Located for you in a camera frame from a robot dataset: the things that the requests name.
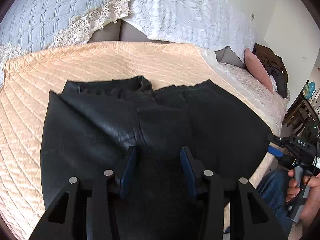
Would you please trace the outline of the white lace bed cover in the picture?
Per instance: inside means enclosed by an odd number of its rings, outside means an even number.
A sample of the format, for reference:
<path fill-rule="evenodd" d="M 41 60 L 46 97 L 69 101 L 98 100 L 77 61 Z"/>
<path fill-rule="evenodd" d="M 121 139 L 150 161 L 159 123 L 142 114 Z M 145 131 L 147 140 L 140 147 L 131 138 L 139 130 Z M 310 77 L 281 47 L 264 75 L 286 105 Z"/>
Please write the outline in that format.
<path fill-rule="evenodd" d="M 288 99 L 283 98 L 277 92 L 271 93 L 245 69 L 231 64 L 217 63 L 213 70 L 249 103 L 250 107 L 268 124 L 273 134 L 281 134 Z"/>

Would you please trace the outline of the grey bed headboard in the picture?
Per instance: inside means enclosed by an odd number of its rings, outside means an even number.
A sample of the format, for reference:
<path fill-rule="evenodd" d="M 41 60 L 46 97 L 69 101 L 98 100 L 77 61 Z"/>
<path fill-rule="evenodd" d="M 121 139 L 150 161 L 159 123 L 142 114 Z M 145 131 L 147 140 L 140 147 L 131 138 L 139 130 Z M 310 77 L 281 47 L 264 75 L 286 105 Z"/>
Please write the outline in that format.
<path fill-rule="evenodd" d="M 125 42 L 149 42 L 147 36 L 125 22 L 118 20 L 117 23 L 109 23 L 102 30 L 97 30 L 89 39 L 89 43 L 103 41 L 125 41 Z"/>

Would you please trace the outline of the light blue quilted pillow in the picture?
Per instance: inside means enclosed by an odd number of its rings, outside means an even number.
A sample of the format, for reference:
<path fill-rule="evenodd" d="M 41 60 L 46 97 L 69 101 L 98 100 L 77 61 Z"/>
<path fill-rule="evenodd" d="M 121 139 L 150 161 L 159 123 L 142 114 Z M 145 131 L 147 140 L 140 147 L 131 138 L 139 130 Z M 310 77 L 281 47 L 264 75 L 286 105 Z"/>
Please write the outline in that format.
<path fill-rule="evenodd" d="M 1 21 L 1 62 L 31 51 L 86 43 L 130 14 L 130 0 L 16 0 Z"/>

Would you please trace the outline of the peach quilted bedspread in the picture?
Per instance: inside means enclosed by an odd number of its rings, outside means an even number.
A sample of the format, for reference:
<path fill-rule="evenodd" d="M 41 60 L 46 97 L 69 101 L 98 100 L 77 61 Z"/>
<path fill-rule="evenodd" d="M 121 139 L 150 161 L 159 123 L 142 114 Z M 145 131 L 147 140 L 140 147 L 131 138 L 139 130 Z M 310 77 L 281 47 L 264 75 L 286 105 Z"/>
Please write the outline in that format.
<path fill-rule="evenodd" d="M 154 89 L 212 80 L 253 110 L 213 70 L 217 63 L 213 51 L 192 44 L 151 42 L 96 42 L 6 61 L 1 88 L 1 218 L 10 233 L 28 239 L 44 213 L 40 146 L 50 91 L 61 92 L 67 80 L 140 75 Z"/>

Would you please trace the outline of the white embossed pillow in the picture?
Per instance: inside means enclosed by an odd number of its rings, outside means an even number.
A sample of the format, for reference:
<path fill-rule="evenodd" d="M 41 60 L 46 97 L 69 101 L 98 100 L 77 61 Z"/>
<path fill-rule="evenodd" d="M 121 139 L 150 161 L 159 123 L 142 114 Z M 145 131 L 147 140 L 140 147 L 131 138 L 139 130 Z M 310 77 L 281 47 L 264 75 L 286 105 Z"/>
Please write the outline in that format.
<path fill-rule="evenodd" d="M 124 20 L 150 40 L 191 43 L 211 51 L 228 47 L 244 67 L 245 49 L 257 33 L 244 13 L 227 0 L 132 0 Z"/>

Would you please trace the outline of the pink pillow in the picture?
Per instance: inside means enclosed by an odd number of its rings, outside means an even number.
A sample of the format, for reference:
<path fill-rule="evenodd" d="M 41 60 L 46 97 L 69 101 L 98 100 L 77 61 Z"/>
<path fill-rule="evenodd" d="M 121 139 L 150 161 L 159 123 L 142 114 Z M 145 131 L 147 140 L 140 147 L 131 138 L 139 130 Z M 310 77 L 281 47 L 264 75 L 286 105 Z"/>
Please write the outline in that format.
<path fill-rule="evenodd" d="M 249 48 L 244 50 L 244 61 L 248 71 L 270 92 L 274 93 L 271 79 L 260 60 Z"/>

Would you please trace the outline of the dark clothes pile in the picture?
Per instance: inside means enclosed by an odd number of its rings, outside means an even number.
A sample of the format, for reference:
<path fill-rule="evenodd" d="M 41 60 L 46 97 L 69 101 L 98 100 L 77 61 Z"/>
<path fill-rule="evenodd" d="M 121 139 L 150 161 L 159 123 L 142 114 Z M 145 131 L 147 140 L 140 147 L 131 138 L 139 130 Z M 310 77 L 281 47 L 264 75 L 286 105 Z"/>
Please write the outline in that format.
<path fill-rule="evenodd" d="M 253 54 L 257 56 L 265 67 L 268 75 L 271 75 L 277 85 L 277 93 L 287 99 L 288 73 L 286 71 L 283 59 L 276 55 L 270 48 L 255 43 Z"/>

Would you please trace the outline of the black leather jacket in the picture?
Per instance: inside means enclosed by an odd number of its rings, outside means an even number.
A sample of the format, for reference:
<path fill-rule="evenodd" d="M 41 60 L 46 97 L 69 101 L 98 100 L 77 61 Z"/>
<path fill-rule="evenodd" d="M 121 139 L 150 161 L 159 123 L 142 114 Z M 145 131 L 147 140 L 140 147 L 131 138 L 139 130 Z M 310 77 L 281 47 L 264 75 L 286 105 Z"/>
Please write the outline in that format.
<path fill-rule="evenodd" d="M 202 217 L 187 190 L 181 148 L 229 185 L 253 175 L 270 133 L 246 104 L 212 81 L 158 90 L 142 76 L 68 81 L 62 93 L 49 93 L 41 145 L 44 204 L 72 176 L 102 177 L 134 146 L 129 195 L 115 202 L 121 239 L 197 239 Z"/>

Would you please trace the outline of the blue jeans leg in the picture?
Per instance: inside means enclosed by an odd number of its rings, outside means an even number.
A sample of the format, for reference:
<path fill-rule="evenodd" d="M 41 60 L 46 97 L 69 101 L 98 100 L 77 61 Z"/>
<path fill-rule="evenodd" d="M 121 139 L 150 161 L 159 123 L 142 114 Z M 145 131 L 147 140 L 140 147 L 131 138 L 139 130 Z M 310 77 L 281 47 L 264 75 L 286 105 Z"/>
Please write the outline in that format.
<path fill-rule="evenodd" d="M 286 170 L 276 169 L 265 175 L 257 186 L 257 192 L 269 208 L 273 210 L 273 214 L 287 237 L 292 228 L 292 220 L 287 217 L 287 206 L 280 206 L 286 202 L 289 181 L 290 177 Z"/>

